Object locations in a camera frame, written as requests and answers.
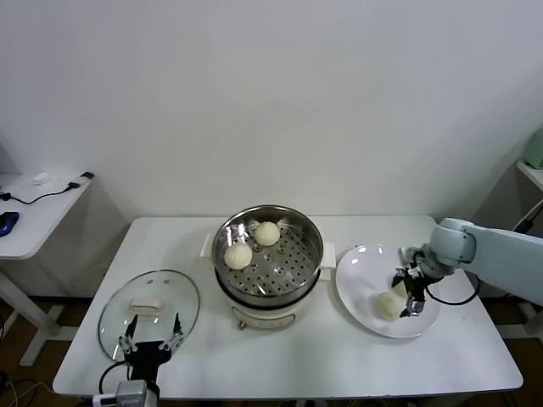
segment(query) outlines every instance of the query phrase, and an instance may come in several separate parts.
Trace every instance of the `white wall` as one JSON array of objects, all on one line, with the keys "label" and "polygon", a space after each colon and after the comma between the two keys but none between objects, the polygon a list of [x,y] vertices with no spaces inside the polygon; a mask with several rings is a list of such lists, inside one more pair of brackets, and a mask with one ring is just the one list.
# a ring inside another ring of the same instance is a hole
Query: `white wall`
[{"label": "white wall", "polygon": [[91,293],[98,254],[142,215],[473,216],[543,121],[542,14],[538,0],[1,1],[3,148],[22,171],[93,170],[86,213],[111,220],[78,231],[92,238],[77,266],[38,257],[70,276],[63,292],[30,282],[38,265],[18,282]]}]

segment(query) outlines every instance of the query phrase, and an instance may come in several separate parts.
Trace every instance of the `cooker handle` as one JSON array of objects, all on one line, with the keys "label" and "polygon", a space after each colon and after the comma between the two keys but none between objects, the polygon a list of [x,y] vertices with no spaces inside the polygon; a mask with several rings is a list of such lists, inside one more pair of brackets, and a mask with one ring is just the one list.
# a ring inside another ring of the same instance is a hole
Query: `cooker handle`
[{"label": "cooker handle", "polygon": [[324,243],[322,261],[319,268],[321,269],[319,282],[329,282],[331,272],[336,268],[336,248],[333,243]]},{"label": "cooker handle", "polygon": [[213,238],[215,235],[208,233],[204,240],[204,246],[202,246],[202,250],[200,250],[200,257],[205,257],[207,259],[211,259],[211,251],[213,248]]}]

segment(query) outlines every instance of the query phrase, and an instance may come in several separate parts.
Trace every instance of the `steamed bun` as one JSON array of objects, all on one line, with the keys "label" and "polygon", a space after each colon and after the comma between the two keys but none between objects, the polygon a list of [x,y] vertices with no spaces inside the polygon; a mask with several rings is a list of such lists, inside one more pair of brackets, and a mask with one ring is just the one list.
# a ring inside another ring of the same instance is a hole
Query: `steamed bun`
[{"label": "steamed bun", "polygon": [[396,294],[398,294],[400,297],[407,299],[409,297],[409,294],[406,290],[406,284],[404,282],[400,282],[399,284],[396,284],[392,287],[392,291],[394,291]]},{"label": "steamed bun", "polygon": [[393,293],[379,294],[373,301],[378,316],[386,321],[395,321],[400,318],[400,313],[404,309],[401,298]]},{"label": "steamed bun", "polygon": [[253,259],[253,251],[247,243],[234,243],[224,253],[224,262],[232,270],[247,267]]},{"label": "steamed bun", "polygon": [[272,222],[262,222],[255,230],[255,240],[261,246],[272,246],[279,240],[281,232],[279,227]]}]

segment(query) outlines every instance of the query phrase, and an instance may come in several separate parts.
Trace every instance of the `glass lid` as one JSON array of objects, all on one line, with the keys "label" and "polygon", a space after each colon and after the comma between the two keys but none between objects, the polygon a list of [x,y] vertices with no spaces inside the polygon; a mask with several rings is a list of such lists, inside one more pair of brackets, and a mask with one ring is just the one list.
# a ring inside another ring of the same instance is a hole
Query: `glass lid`
[{"label": "glass lid", "polygon": [[134,343],[167,341],[179,315],[183,338],[192,331],[200,296],[189,276],[173,270],[150,271],[130,280],[104,307],[98,323],[102,350],[113,360],[124,360],[119,337],[137,315]]}]

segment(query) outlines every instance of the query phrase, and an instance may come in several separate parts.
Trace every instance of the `white plate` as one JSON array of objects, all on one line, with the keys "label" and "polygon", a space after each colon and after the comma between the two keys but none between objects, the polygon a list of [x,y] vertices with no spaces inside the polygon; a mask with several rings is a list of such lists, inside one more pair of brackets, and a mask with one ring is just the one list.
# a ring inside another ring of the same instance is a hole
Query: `white plate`
[{"label": "white plate", "polygon": [[[381,319],[373,307],[375,296],[390,291],[396,267],[400,267],[399,249],[380,244],[353,248],[339,261],[336,284],[347,310],[365,327],[386,337],[418,337],[437,320],[439,303],[427,296],[419,316],[392,322]],[[439,295],[437,287],[432,289]]]}]

